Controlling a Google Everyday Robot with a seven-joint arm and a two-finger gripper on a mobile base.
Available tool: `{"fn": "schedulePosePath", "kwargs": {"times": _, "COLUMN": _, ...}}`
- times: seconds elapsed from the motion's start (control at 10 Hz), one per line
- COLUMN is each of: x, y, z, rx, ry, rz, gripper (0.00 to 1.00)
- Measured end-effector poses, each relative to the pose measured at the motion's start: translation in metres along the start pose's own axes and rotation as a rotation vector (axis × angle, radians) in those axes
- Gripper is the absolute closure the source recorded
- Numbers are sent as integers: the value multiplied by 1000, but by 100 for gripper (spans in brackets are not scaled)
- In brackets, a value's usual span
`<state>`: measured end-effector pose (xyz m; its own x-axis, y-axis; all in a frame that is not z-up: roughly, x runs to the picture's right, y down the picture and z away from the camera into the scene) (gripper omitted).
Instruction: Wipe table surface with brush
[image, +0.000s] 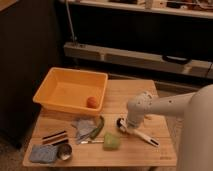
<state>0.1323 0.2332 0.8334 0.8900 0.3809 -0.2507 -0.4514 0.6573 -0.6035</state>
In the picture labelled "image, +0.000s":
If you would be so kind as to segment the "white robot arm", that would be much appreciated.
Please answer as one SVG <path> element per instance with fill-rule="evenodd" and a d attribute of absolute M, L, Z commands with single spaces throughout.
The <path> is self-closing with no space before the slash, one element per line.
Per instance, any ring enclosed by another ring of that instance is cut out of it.
<path fill-rule="evenodd" d="M 143 92 L 128 101 L 127 110 L 130 128 L 138 128 L 146 114 L 182 117 L 176 171 L 213 171 L 213 84 L 164 98 Z"/>

